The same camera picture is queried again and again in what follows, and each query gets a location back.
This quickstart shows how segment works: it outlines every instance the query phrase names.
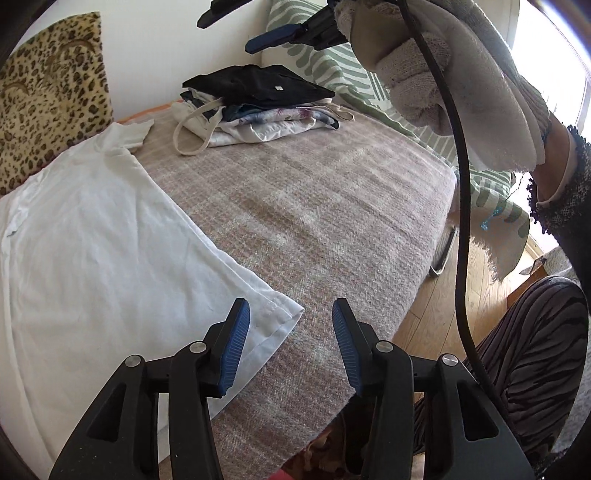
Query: window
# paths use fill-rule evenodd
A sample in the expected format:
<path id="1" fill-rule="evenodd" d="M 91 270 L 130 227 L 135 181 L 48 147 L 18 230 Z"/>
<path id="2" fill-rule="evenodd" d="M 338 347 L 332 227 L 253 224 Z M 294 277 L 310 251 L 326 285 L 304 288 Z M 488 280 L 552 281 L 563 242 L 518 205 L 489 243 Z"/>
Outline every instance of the window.
<path id="1" fill-rule="evenodd" d="M 527 0 L 519 4 L 513 59 L 519 72 L 542 94 L 548 107 L 565 125 L 576 125 L 582 135 L 591 137 L 589 95 L 591 85 L 585 69 L 569 42 L 540 11 Z M 526 174 L 511 200 L 529 211 Z M 547 252 L 558 243 L 542 234 L 539 223 L 532 224 L 530 236 Z"/>

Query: black cable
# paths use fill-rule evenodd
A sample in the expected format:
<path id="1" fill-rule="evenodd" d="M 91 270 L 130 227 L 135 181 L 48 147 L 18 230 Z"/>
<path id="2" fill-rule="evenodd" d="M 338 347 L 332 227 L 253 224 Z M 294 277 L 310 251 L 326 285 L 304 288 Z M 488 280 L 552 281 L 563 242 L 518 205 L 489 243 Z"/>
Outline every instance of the black cable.
<path id="1" fill-rule="evenodd" d="M 496 392 L 482 360 L 476 351 L 474 340 L 470 334 L 470 326 L 468 325 L 466 314 L 466 279 L 468 274 L 468 252 L 470 249 L 470 165 L 468 163 L 468 150 L 466 147 L 464 130 L 462 129 L 462 123 L 460 121 L 460 115 L 457 112 L 456 104 L 454 103 L 452 94 L 447 87 L 443 73 L 435 61 L 431 50 L 429 50 L 413 16 L 408 10 L 407 0 L 397 0 L 396 3 L 400 8 L 400 13 L 402 13 L 402 18 L 404 19 L 410 34 L 423 54 L 433 78 L 435 78 L 435 83 L 437 88 L 439 88 L 441 98 L 443 99 L 443 103 L 447 110 L 447 116 L 449 117 L 449 122 L 452 127 L 453 138 L 456 142 L 457 163 L 460 173 L 460 239 L 456 272 L 457 329 L 460 333 L 460 339 L 462 340 L 462 345 L 466 351 L 466 357 L 472 366 L 476 380 L 480 383 L 480 386 L 488 398 L 490 398 L 493 405 L 499 411 L 503 420 L 505 420 L 505 423 L 511 428 L 512 424 L 505 404 L 501 400 L 500 395 Z"/>

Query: patterned fabric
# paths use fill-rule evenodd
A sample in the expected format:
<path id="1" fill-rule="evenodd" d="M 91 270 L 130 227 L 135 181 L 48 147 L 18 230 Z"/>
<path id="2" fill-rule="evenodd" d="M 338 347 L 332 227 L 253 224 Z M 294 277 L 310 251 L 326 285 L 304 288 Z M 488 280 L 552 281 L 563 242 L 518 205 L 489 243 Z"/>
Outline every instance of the patterned fabric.
<path id="1" fill-rule="evenodd" d="M 135 155 L 152 179 L 218 248 L 306 309 L 213 420 L 226 480 L 268 478 L 351 395 L 333 301 L 348 298 L 359 320 L 391 338 L 428 271 L 454 177 L 408 137 L 360 113 L 336 131 L 208 148 L 198 158 L 174 151 L 170 109 L 134 121 L 150 118 L 155 125 Z M 183 130 L 179 140 L 183 147 L 194 135 Z"/>
<path id="2" fill-rule="evenodd" d="M 587 354 L 589 311 L 566 278 L 530 286 L 478 345 L 515 434 L 532 465 L 546 457 L 569 415 Z M 470 363 L 464 364 L 472 372 Z M 424 445 L 426 410 L 415 407 L 415 451 Z"/>
<path id="3" fill-rule="evenodd" d="M 112 121 L 99 13 L 42 30 L 0 69 L 0 195 Z"/>
<path id="4" fill-rule="evenodd" d="M 307 20 L 320 6 L 306 0 L 274 0 L 267 30 Z M 407 135 L 456 168 L 453 137 L 440 137 L 429 127 L 417 129 L 404 120 L 390 104 L 388 92 L 374 73 L 355 58 L 350 44 L 314 51 L 305 45 L 287 44 L 263 51 L 262 64 L 282 64 L 306 80 L 335 91 L 342 101 Z M 519 262 L 530 232 L 528 212 L 508 200 L 511 173 L 471 170 L 472 224 L 476 242 L 489 254 L 495 280 L 504 278 Z M 458 220 L 452 215 L 452 222 Z"/>

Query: white t-shirt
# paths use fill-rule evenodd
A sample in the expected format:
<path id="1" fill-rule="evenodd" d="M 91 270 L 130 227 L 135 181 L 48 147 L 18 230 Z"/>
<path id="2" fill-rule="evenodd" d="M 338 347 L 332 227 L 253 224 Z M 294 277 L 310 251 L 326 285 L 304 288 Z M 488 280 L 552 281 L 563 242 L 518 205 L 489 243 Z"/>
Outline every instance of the white t-shirt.
<path id="1" fill-rule="evenodd" d="M 41 480 L 127 356 L 174 355 L 246 298 L 241 363 L 213 417 L 303 313 L 218 250 L 129 152 L 152 123 L 112 124 L 0 200 L 0 423 Z"/>

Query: wooden floor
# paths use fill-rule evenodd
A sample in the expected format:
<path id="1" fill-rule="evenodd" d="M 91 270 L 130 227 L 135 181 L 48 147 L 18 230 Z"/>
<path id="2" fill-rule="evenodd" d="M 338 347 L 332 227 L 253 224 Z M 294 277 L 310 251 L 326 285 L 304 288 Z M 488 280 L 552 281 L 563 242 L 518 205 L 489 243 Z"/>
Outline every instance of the wooden floor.
<path id="1" fill-rule="evenodd" d="M 533 259 L 524 252 L 517 268 L 503 282 L 493 283 L 485 251 L 470 245 L 466 310 L 470 331 L 478 344 L 506 311 L 506 297 L 525 281 L 519 272 Z M 456 327 L 454 288 L 457 267 L 457 239 L 445 270 L 439 278 L 427 278 L 418 291 L 393 342 L 407 353 L 437 359 L 442 353 L 465 358 Z"/>

